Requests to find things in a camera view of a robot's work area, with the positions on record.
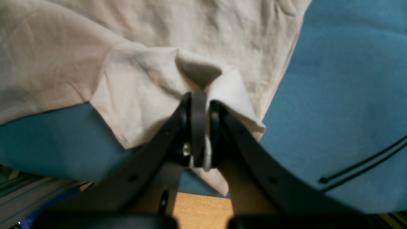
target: white cloth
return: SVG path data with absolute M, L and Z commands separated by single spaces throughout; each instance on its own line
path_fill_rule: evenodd
M 0 125 L 90 101 L 131 148 L 155 134 L 185 92 L 204 90 L 260 139 L 309 3 L 3 0 Z M 226 193 L 221 175 L 209 174 Z

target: crumpled cloth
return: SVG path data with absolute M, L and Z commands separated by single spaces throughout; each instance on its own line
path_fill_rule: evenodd
M 310 1 L 3 0 L 0 125 L 90 101 L 132 148 L 204 90 L 260 139 Z

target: tan surface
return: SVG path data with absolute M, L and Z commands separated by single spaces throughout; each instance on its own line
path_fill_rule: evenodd
M 224 229 L 233 215 L 230 199 L 178 193 L 174 217 L 180 229 Z

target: black wire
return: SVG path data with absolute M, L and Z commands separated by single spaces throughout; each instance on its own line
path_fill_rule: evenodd
M 327 184 L 329 181 L 331 181 L 331 180 L 333 180 L 333 179 L 335 179 L 335 178 L 337 178 L 337 177 L 339 177 L 339 176 L 342 176 L 342 175 L 344 175 L 345 173 L 350 172 L 350 171 L 352 171 L 352 170 L 354 170 L 354 169 L 360 167 L 361 165 L 366 164 L 367 162 L 369 162 L 369 161 L 375 159 L 376 157 L 378 157 L 378 156 L 380 156 L 380 155 L 382 155 L 382 154 L 388 152 L 389 150 L 391 150 L 392 148 L 394 148 L 396 145 L 400 144 L 400 142 L 404 141 L 405 139 L 407 139 L 407 135 L 404 136 L 402 139 L 398 140 L 397 142 L 393 143 L 391 146 L 385 148 L 384 150 L 378 152 L 377 154 L 375 154 L 375 155 L 373 155 L 373 156 L 371 156 L 371 157 L 369 157 L 369 158 L 367 158 L 367 159 L 365 159 L 365 160 L 363 160 L 363 161 L 361 161 L 361 162 L 358 162 L 358 163 L 356 163 L 356 164 L 354 164 L 354 165 L 352 165 L 352 166 L 350 166 L 350 167 L 348 167 L 348 168 L 346 168 L 346 169 L 344 169 L 344 170 L 342 170 L 342 171 L 340 171 L 340 172 L 338 172 L 338 173 L 335 173 L 335 174 L 333 174 L 333 175 L 331 175 L 331 176 L 328 176 L 328 177 L 321 177 L 321 178 L 318 180 L 318 182 L 319 182 L 319 183 L 322 183 L 322 184 Z
M 345 179 L 343 179 L 343 180 L 341 180 L 341 181 L 338 181 L 338 182 L 336 182 L 335 184 L 333 184 L 333 185 L 331 185 L 331 186 L 329 186 L 329 187 L 326 187 L 326 188 L 322 189 L 321 191 L 322 191 L 322 192 L 330 191 L 330 190 L 332 190 L 332 189 L 334 189 L 334 188 L 336 188 L 336 187 L 338 187 L 338 186 L 340 186 L 340 185 L 342 185 L 342 184 L 344 184 L 344 183 L 346 183 L 346 182 L 352 180 L 353 178 L 355 178 L 355 177 L 357 177 L 357 176 L 359 176 L 359 175 L 361 175 L 361 174 L 363 174 L 363 173 L 365 173 L 365 172 L 371 170 L 372 168 L 376 167 L 377 165 L 381 164 L 382 162 L 386 161 L 387 159 L 389 159 L 390 157 L 392 157 L 393 155 L 395 155 L 396 153 L 398 153 L 399 151 L 401 151 L 401 150 L 402 150 L 404 147 L 406 147 L 406 146 L 407 146 L 407 142 L 404 143 L 401 147 L 399 147 L 398 149 L 396 149 L 396 150 L 395 150 L 394 152 L 392 152 L 391 154 L 387 155 L 386 157 L 384 157 L 384 158 L 381 159 L 380 161 L 374 163 L 373 165 L 371 165 L 371 166 L 369 166 L 369 167 L 367 167 L 367 168 L 365 168 L 365 169 L 363 169 L 363 170 L 361 170 L 361 171 L 359 171 L 359 172 L 357 172 L 357 173 L 355 173 L 355 174 L 353 174 L 353 175 L 351 175 L 351 176 L 349 176 L 349 177 L 347 177 L 347 178 L 345 178 Z

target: black cable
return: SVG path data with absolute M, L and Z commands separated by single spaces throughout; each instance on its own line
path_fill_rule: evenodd
M 369 158 L 367 158 L 367 159 L 365 159 L 365 160 L 363 160 L 363 161 L 361 161 L 361 162 L 358 162 L 358 163 L 356 163 L 356 164 L 354 164 L 354 165 L 352 165 L 352 166 L 350 166 L 350 167 L 348 167 L 348 168 L 346 168 L 346 169 L 344 169 L 344 170 L 342 170 L 342 171 L 340 171 L 340 172 L 338 172 L 338 173 L 335 173 L 335 174 L 333 174 L 333 175 L 331 175 L 331 176 L 328 176 L 328 177 L 321 177 L 321 178 L 318 180 L 318 182 L 319 182 L 319 183 L 322 183 L 322 184 L 327 184 L 329 181 L 331 181 L 331 180 L 333 180 L 333 179 L 335 179 L 335 178 L 337 178 L 337 177 L 339 177 L 339 176 L 342 176 L 342 175 L 344 175 L 345 173 L 350 172 L 350 171 L 352 171 L 352 170 L 354 170 L 354 169 L 360 167 L 361 165 L 366 164 L 367 162 L 369 162 L 369 161 L 375 159 L 376 157 L 378 157 L 378 156 L 380 156 L 380 155 L 382 155 L 382 154 L 388 152 L 389 150 L 391 150 L 392 148 L 394 148 L 396 145 L 400 144 L 400 142 L 404 141 L 405 139 L 407 139 L 407 135 L 404 136 L 402 139 L 398 140 L 397 142 L 393 143 L 391 146 L 385 148 L 384 150 L 378 152 L 377 154 L 375 154 L 375 155 L 373 155 L 373 156 L 371 156 L 371 157 L 369 157 Z
M 334 189 L 334 188 L 336 188 L 336 187 L 338 187 L 338 186 L 340 186 L 340 185 L 342 185 L 342 184 L 344 184 L 344 183 L 346 183 L 346 182 L 352 180 L 353 178 L 355 178 L 355 177 L 357 177 L 357 176 L 359 176 L 359 175 L 361 175 L 361 174 L 363 174 L 363 173 L 365 173 L 365 172 L 371 170 L 372 168 L 378 166 L 379 164 L 383 163 L 384 161 L 386 161 L 387 159 L 389 159 L 390 157 L 392 157 L 393 155 L 395 155 L 396 153 L 398 153 L 399 151 L 401 151 L 401 150 L 402 150 L 404 147 L 406 147 L 406 146 L 407 146 L 407 142 L 404 143 L 401 147 L 399 147 L 398 149 L 396 149 L 396 150 L 395 150 L 394 152 L 392 152 L 391 154 L 387 155 L 386 157 L 384 157 L 384 158 L 381 159 L 380 161 L 374 163 L 373 165 L 371 165 L 371 166 L 369 166 L 369 167 L 367 167 L 367 168 L 365 168 L 365 169 L 363 169 L 363 170 L 361 170 L 361 171 L 359 171 L 359 172 L 357 172 L 357 173 L 355 173 L 355 174 L 353 174 L 353 175 L 351 175 L 351 176 L 349 176 L 349 177 L 347 177 L 347 178 L 345 178 L 345 179 L 343 179 L 343 180 L 341 180 L 341 181 L 338 181 L 338 182 L 336 182 L 335 184 L 333 184 L 333 185 L 331 185 L 331 186 L 329 186 L 329 187 L 326 187 L 326 188 L 322 189 L 321 191 L 322 191 L 322 192 L 330 191 L 330 190 L 332 190 L 332 189 Z

